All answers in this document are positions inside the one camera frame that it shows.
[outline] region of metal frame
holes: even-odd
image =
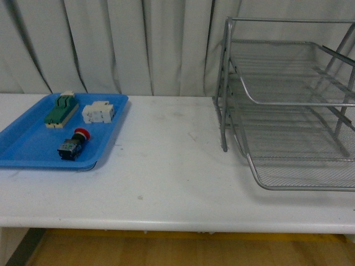
[[[216,94],[213,97],[213,102],[217,111],[217,116],[219,118],[220,122],[220,130],[221,130],[221,144],[222,144],[222,149],[223,151],[227,151],[227,142],[226,142],[226,119],[229,116],[230,117],[230,110],[228,106],[227,99],[229,97],[229,75],[230,75],[230,65],[233,67],[233,71],[239,76],[239,80],[242,82],[242,85],[244,87],[244,92],[247,95],[247,97],[257,105],[279,105],[279,106],[308,106],[308,108],[312,109],[313,106],[325,106],[328,108],[333,114],[336,115],[338,118],[337,126],[334,132],[334,137],[337,138],[341,129],[342,124],[345,124],[346,126],[350,127],[353,131],[355,131],[355,127],[352,126],[350,119],[348,119],[345,116],[346,110],[348,107],[355,107],[354,103],[349,103],[349,97],[346,96],[342,103],[297,103],[297,102],[292,102],[292,103],[286,103],[286,102],[267,102],[263,103],[260,101],[257,101],[251,97],[251,95],[248,92],[248,87],[247,84],[244,81],[244,76],[243,73],[240,71],[238,68],[238,63],[233,60],[231,57],[231,43],[234,41],[232,40],[232,31],[234,27],[234,22],[235,21],[248,21],[248,22],[285,22],[285,23],[344,23],[344,24],[351,24],[350,27],[348,28],[347,33],[343,37],[342,41],[340,42],[337,50],[332,50],[330,48],[327,48],[325,46],[320,46],[318,44],[314,44],[318,49],[321,51],[329,54],[332,58],[327,64],[324,72],[328,72],[332,65],[334,64],[334,61],[336,59],[341,60],[342,62],[350,65],[352,67],[352,72],[348,81],[347,86],[344,86],[347,91],[351,91],[354,82],[355,82],[355,61],[345,57],[342,55],[340,52],[345,46],[346,42],[349,40],[351,34],[353,33],[355,29],[355,21],[349,21],[349,20],[307,20],[307,19],[263,19],[263,18],[232,18],[232,17],[227,17],[225,21],[225,27],[224,27],[224,37],[222,41],[222,49],[221,49],[221,57],[220,57],[220,64],[219,64],[219,74],[218,74],[218,79],[217,79],[217,88],[216,88]],[[247,144],[247,136],[244,130],[243,126],[243,120],[238,112],[238,103],[237,101],[234,102],[236,105],[236,115],[237,115],[237,127],[238,127],[238,133],[235,129],[235,125],[233,122],[233,119],[231,118],[231,128],[232,132],[235,136],[235,140],[237,142],[237,146],[241,152],[241,154],[247,158],[248,164],[250,166],[250,169],[252,171],[252,174],[256,180],[256,182],[263,188],[267,190],[321,190],[321,191],[355,191],[355,187],[337,187],[337,186],[323,186],[323,187],[312,187],[312,186],[278,186],[278,187],[270,187],[270,186],[265,186],[261,181],[260,181],[260,176],[257,171],[257,168],[255,167],[253,157],[250,154],[250,150]],[[336,109],[336,106],[340,106],[341,110],[339,111]]]

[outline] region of silver mesh tray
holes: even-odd
[[[235,87],[231,98],[232,129],[261,187],[355,188],[355,133],[351,124],[339,122],[323,106],[255,105]]]
[[[348,23],[336,51],[312,42],[232,40],[233,21]],[[355,21],[228,18],[214,104],[268,190],[355,191],[355,61],[340,52]],[[334,62],[350,68],[344,78]]]
[[[234,40],[231,62],[256,104],[355,106],[347,81],[326,70],[331,56],[321,48],[306,42]]]

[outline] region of scuff mark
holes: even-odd
[[[197,141],[197,137],[194,137],[190,132],[187,134],[192,138],[193,141],[195,141],[195,142]]]

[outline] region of white terminal block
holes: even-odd
[[[95,101],[92,105],[86,105],[82,111],[86,124],[103,122],[111,123],[114,116],[113,104],[108,101]]]

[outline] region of desk organizer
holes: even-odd
[[[347,23],[337,50],[312,42],[232,40],[238,21]],[[228,18],[214,97],[256,182],[268,190],[355,191],[355,61],[340,52],[355,21]],[[338,69],[351,68],[339,80]]]
[[[118,121],[128,97],[122,94],[76,94],[79,109],[62,129],[49,129],[44,117],[51,111],[60,94],[51,94],[33,105],[0,133],[0,167],[51,168],[89,170],[103,154],[118,128]],[[114,105],[112,123],[85,124],[82,111],[94,101],[109,101]],[[75,161],[61,160],[58,147],[71,138],[78,127],[87,129],[91,138]]]

